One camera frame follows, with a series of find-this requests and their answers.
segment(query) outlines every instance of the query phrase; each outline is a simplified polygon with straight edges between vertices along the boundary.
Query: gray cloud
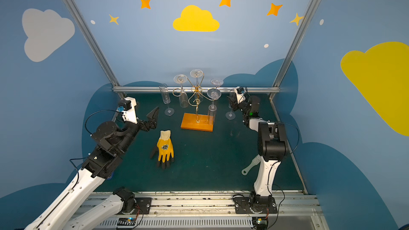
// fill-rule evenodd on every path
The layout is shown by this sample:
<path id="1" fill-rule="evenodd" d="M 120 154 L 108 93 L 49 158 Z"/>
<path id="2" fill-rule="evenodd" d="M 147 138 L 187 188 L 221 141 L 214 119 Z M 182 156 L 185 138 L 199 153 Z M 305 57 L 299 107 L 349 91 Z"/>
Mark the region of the gray cloud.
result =
<path id="1" fill-rule="evenodd" d="M 61 18 L 53 10 L 27 9 L 23 13 L 23 29 L 28 36 L 24 51 L 34 62 L 41 62 L 68 41 L 75 32 L 70 19 Z"/>

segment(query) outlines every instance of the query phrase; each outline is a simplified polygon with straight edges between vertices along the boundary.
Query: work glove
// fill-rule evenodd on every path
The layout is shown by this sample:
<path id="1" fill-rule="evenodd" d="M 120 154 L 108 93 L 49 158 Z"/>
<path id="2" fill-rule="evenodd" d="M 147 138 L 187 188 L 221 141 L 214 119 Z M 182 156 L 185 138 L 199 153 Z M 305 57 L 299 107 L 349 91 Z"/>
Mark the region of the work glove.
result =
<path id="1" fill-rule="evenodd" d="M 157 158 L 157 166 L 159 167 L 160 162 L 162 161 L 162 169 L 165 169 L 166 167 L 169 168 L 171 166 L 169 160 L 171 160 L 172 162 L 175 161 L 175 159 L 173 158 L 171 131 L 160 131 L 159 140 L 151 152 L 151 159 L 156 154 L 156 152 L 159 152 L 159 157 Z"/>

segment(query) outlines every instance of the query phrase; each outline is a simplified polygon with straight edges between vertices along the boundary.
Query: green table surface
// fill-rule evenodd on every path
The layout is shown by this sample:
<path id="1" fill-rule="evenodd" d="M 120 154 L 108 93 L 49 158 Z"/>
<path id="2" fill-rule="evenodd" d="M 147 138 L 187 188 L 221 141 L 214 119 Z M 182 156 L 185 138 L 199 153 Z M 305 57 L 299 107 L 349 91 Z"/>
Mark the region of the green table surface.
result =
<path id="1" fill-rule="evenodd" d="M 138 133 L 113 177 L 95 191 L 112 192 L 121 186 L 133 192 L 253 190 L 259 165 L 254 166 L 246 176 L 241 171 L 257 155 L 257 132 L 243 124 L 240 111 L 236 111 L 235 119 L 226 118 L 225 114 L 230 108 L 225 94 L 216 102 L 217 115 L 213 132 L 181 129 L 183 114 L 194 113 L 195 107 L 181 108 L 178 98 L 172 94 L 169 104 L 175 110 L 172 116 L 164 114 L 166 105 L 160 94 L 128 96 L 139 102 L 137 116 L 142 120 L 146 120 L 146 115 L 159 106 L 158 126 L 149 132 Z M 275 116 L 267 95 L 258 96 L 261 99 L 260 116 L 274 121 Z M 205 99 L 199 106 L 199 113 L 207 115 L 210 103 Z M 152 159 L 149 158 L 161 130 L 171 131 L 175 152 L 175 162 L 164 170 L 156 166 L 157 154 Z M 284 190 L 303 189 L 291 156 L 281 162 L 274 183 Z"/>

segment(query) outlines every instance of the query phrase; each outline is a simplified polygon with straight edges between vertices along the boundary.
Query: wooden base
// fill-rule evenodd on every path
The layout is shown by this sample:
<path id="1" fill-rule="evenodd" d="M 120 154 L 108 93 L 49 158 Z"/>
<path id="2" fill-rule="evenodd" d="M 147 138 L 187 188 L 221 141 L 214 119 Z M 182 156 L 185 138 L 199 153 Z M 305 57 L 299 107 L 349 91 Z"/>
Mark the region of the wooden base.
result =
<path id="1" fill-rule="evenodd" d="M 207 115 L 198 115 L 197 122 L 196 114 L 185 113 L 181 121 L 181 128 L 196 131 L 213 131 L 213 124 L 207 124 Z"/>

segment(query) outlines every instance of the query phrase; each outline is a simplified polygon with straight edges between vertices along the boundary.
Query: white plastic spatula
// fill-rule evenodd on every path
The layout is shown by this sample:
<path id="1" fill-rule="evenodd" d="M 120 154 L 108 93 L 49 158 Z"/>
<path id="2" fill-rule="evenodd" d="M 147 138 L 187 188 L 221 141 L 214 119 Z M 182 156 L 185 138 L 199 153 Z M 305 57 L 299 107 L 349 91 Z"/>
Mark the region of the white plastic spatula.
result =
<path id="1" fill-rule="evenodd" d="M 241 173 L 243 175 L 247 175 L 247 173 L 250 171 L 251 168 L 253 168 L 253 166 L 258 165 L 261 162 L 261 156 L 257 155 L 256 157 L 254 157 L 254 159 L 252 160 L 252 163 L 250 163 L 249 166 L 245 167 Z"/>

